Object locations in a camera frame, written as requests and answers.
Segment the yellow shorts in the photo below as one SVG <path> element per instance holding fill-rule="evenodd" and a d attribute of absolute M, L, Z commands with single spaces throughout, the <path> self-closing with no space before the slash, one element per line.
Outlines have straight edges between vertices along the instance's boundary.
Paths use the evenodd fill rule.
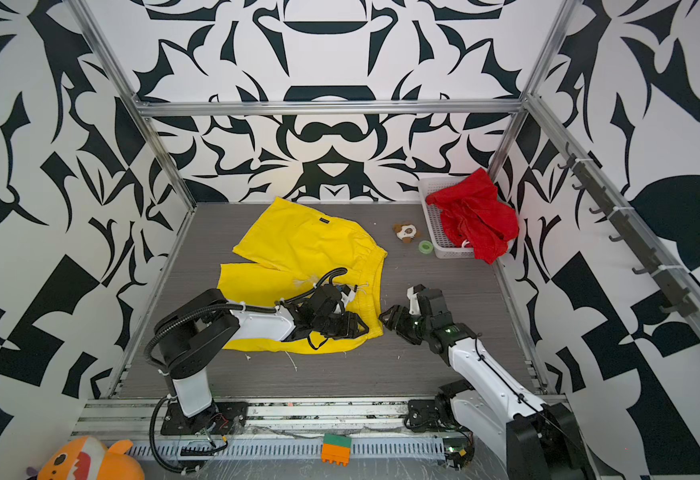
<path fill-rule="evenodd" d="M 360 316 L 369 332 L 355 339 L 329 339 L 316 332 L 287 342 L 232 340 L 227 350 L 322 355 L 350 351 L 384 335 L 379 315 L 387 252 L 359 224 L 278 198 L 233 252 L 247 261 L 222 264 L 218 289 L 229 300 L 257 306 L 304 293 L 327 272 L 345 267 L 348 273 L 337 282 L 358 287 L 348 310 Z"/>

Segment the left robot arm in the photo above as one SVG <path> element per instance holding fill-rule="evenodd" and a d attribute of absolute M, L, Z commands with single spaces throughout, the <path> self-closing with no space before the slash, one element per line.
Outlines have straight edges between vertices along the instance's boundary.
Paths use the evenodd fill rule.
<path fill-rule="evenodd" d="M 211 417 L 215 408 L 206 367 L 224 347 L 237 340 L 303 340 L 313 333 L 331 340 L 359 338 L 370 328 L 348 309 L 355 294 L 354 287 L 324 280 L 265 307 L 236 303 L 209 289 L 154 327 L 143 357 L 165 377 L 185 419 Z"/>

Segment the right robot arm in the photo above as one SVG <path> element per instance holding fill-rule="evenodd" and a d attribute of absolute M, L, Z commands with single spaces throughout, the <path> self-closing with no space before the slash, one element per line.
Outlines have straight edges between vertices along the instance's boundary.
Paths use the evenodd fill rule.
<path fill-rule="evenodd" d="M 407 298 L 407 306 L 394 305 L 379 320 L 410 344 L 427 344 L 462 377 L 441 389 L 453 428 L 488 447 L 510 479 L 595 477 L 573 412 L 515 380 L 475 332 L 454 321 L 441 290 L 416 285 Z"/>

